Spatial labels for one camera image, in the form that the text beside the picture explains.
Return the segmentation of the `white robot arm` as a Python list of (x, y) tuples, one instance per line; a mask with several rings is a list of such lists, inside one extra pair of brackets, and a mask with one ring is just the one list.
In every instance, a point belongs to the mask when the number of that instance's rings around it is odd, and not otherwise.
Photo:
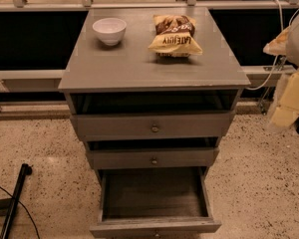
[(268, 55), (283, 55), (298, 70), (283, 75), (278, 81), (274, 104), (269, 110), (269, 126), (282, 129), (291, 126), (299, 118), (299, 14), (275, 39), (263, 48)]

